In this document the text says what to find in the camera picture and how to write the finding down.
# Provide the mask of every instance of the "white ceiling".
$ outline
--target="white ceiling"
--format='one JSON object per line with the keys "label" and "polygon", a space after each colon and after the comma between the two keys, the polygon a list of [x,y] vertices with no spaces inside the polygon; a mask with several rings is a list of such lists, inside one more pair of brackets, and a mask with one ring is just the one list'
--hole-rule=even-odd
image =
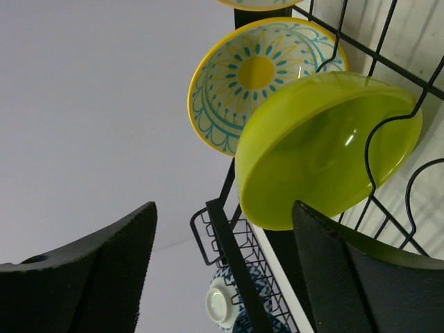
{"label": "white ceiling", "polygon": [[155,249],[190,239],[230,158],[187,116],[191,76],[234,28],[215,1],[0,3],[0,262],[157,203]]}

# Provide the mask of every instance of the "patterned ceramic bowl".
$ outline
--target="patterned ceramic bowl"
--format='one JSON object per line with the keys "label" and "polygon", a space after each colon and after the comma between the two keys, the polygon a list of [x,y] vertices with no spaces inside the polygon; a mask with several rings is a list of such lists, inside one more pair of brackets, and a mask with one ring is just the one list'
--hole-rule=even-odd
{"label": "patterned ceramic bowl", "polygon": [[[247,263],[247,267],[265,310],[270,312],[272,300],[268,280],[255,265]],[[238,315],[245,309],[229,266],[218,269],[213,275],[205,305],[210,318],[225,331],[232,328]]]}
{"label": "patterned ceramic bowl", "polygon": [[[291,333],[291,330],[282,323],[276,317],[272,315],[268,315],[270,318],[271,326],[273,327],[273,331],[275,333]],[[248,319],[247,313],[243,311],[236,319],[236,322],[233,325],[232,333],[254,333],[253,328],[251,327],[250,319]]]}
{"label": "patterned ceramic bowl", "polygon": [[[212,148],[234,156],[244,126],[276,90],[315,73],[332,56],[334,38],[293,17],[247,24],[220,41],[196,70],[188,92],[194,130]],[[321,71],[344,71],[341,47]]]}
{"label": "patterned ceramic bowl", "polygon": [[230,7],[249,10],[251,12],[261,12],[265,10],[277,10],[294,5],[302,0],[218,0]]}

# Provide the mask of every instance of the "green plastic bowl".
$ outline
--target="green plastic bowl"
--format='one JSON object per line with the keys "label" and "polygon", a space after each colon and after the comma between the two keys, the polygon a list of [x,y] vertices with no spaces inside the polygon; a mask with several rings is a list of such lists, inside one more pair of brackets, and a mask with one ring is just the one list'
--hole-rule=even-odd
{"label": "green plastic bowl", "polygon": [[[350,72],[301,78],[255,111],[241,134],[235,171],[246,217],[267,230],[292,229],[291,208],[301,200],[336,216],[370,194],[364,147],[389,117],[410,114],[407,91]],[[412,152],[422,112],[382,126],[370,144],[370,168],[379,187]]]}

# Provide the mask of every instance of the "dish rack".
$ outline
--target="dish rack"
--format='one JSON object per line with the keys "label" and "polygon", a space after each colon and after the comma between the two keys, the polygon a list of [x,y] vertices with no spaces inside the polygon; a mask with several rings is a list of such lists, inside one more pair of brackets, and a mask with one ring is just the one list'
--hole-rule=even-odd
{"label": "dish rack", "polygon": [[[348,6],[348,1],[343,0],[341,6],[341,14],[339,17],[339,21],[336,27],[333,27],[318,17],[313,15],[315,0],[311,0],[309,4],[309,10],[303,10],[298,5],[294,5],[289,8],[284,8],[281,10],[275,10],[271,12],[246,12],[242,10],[234,10],[234,20],[236,28],[243,26],[245,24],[251,23],[258,19],[265,19],[267,17],[290,17],[293,11],[298,12],[299,14],[306,17],[309,21],[312,21],[319,26],[327,29],[336,37],[336,42],[334,45],[334,50],[332,57],[326,60],[319,68],[320,71],[327,63],[332,61],[338,50],[338,45],[341,40],[347,42],[351,46],[360,51],[364,52],[366,55],[372,58],[371,66],[368,71],[368,75],[372,76],[375,70],[376,64],[379,62],[388,68],[392,69],[394,72],[403,76],[407,80],[416,84],[420,88],[422,88],[422,94],[418,98],[418,102],[411,114],[400,117],[392,117],[386,119],[379,123],[368,136],[365,151],[363,154],[364,162],[366,165],[366,171],[368,174],[368,178],[372,185],[372,189],[370,195],[368,196],[364,208],[356,221],[354,226],[355,230],[360,231],[361,222],[368,212],[368,208],[370,204],[373,203],[375,207],[383,214],[384,219],[380,224],[380,227],[377,229],[377,232],[373,235],[373,238],[378,239],[381,233],[391,224],[396,228],[396,230],[402,235],[403,241],[399,245],[399,248],[403,249],[407,244],[413,246],[417,253],[429,256],[427,252],[422,248],[422,246],[414,239],[414,235],[417,232],[417,225],[414,221],[413,214],[411,211],[411,189],[416,180],[416,178],[427,168],[438,164],[443,163],[444,158],[438,158],[436,160],[432,160],[423,164],[419,167],[413,175],[410,177],[407,183],[407,189],[405,191],[405,208],[407,211],[407,217],[409,220],[409,230],[404,228],[402,224],[394,217],[392,213],[377,199],[375,196],[376,184],[373,179],[369,159],[368,159],[368,150],[370,147],[371,139],[375,132],[381,128],[384,124],[390,121],[397,121],[403,119],[410,119],[416,115],[419,111],[420,106],[425,100],[428,94],[433,94],[438,97],[441,101],[444,101],[444,92],[434,86],[434,82],[441,70],[444,67],[444,56],[441,58],[438,66],[434,70],[434,73],[430,77],[428,81],[425,81],[418,76],[412,74],[407,69],[397,65],[391,60],[385,58],[380,54],[382,49],[382,45],[384,43],[384,39],[386,37],[387,30],[389,29],[389,25],[391,23],[393,13],[395,12],[397,1],[392,0],[390,8],[388,10],[388,14],[386,16],[384,27],[382,29],[382,33],[379,38],[379,42],[377,43],[377,47],[375,50],[368,48],[363,45],[361,42],[358,42],[356,39],[351,38],[342,32],[343,20],[345,17],[345,11]],[[277,316],[283,323],[285,323],[289,329],[293,332],[299,332],[297,322],[295,318],[291,315],[287,303],[280,291],[280,288],[273,276],[273,272],[268,265],[264,253],[262,252],[261,246],[253,232],[252,227],[249,222],[245,219],[241,219],[241,208],[238,205],[236,210],[234,211],[231,219],[228,219],[224,212],[224,205],[227,201],[228,194],[232,189],[232,184],[234,182],[234,159],[231,162],[230,168],[228,170],[228,174],[225,178],[225,182],[223,183],[221,193],[217,199],[208,201],[206,203],[206,207],[199,210],[195,215],[192,216],[190,226],[194,236],[196,238],[199,250],[203,256],[203,260],[205,264],[208,266],[216,265],[217,267],[221,267],[222,265],[230,265],[232,270],[234,279],[236,280],[239,293],[244,302],[244,306],[248,313],[248,317],[250,319],[251,325],[255,333],[272,333],[273,329],[271,324],[269,323],[265,310],[262,307],[262,302],[259,298],[259,295],[256,292],[254,283],[248,273],[248,269],[246,267],[246,262],[251,262],[259,267],[262,273],[266,276],[268,283],[270,284],[273,290],[273,315]],[[342,222],[344,217],[343,212],[337,219],[339,223]],[[235,304],[237,296],[232,298],[233,303]]]}

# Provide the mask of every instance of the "yellow bowl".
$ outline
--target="yellow bowl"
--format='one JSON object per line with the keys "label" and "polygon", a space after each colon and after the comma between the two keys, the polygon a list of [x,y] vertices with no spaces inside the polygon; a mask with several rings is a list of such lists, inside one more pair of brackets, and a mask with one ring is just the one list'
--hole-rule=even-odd
{"label": "yellow bowl", "polygon": [[277,10],[294,5],[302,0],[218,0],[219,2],[240,10],[262,12],[265,10]]}
{"label": "yellow bowl", "polygon": [[[247,24],[202,60],[188,91],[188,114],[199,137],[234,156],[252,112],[285,84],[316,72],[333,53],[323,28],[292,17]],[[347,70],[341,48],[321,71]]]}
{"label": "yellow bowl", "polygon": [[[361,74],[319,73],[289,83],[247,123],[237,147],[239,201],[254,224],[292,229],[291,208],[301,200],[332,217],[371,190],[364,147],[389,117],[410,114],[410,93]],[[381,186],[412,152],[422,112],[383,125],[370,144],[370,169]]]}

